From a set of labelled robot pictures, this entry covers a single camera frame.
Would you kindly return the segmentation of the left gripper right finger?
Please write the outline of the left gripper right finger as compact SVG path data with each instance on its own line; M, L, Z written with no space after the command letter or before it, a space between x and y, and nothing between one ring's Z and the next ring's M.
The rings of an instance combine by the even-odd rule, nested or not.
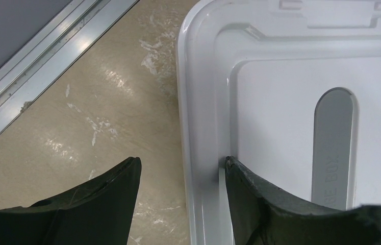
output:
M381 205L347 211L301 199L232 156L225 182L236 244L381 244Z

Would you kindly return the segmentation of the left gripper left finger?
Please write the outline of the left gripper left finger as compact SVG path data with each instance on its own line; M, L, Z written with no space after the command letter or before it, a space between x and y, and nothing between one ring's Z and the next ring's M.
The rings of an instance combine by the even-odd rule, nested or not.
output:
M141 167L140 158L129 157L29 207L0 210L0 244L126 244Z

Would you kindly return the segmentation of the white bin lid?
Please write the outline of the white bin lid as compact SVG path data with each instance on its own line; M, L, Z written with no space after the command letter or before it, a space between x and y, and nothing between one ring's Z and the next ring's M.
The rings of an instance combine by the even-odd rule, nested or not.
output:
M192 244L236 244L228 156L320 206L381 205L381 1L200 1L176 61Z

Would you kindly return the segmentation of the aluminium table edge rail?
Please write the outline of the aluminium table edge rail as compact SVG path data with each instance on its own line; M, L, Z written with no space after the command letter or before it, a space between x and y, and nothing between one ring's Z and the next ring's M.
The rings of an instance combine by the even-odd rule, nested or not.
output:
M0 67L0 134L135 1L70 1Z

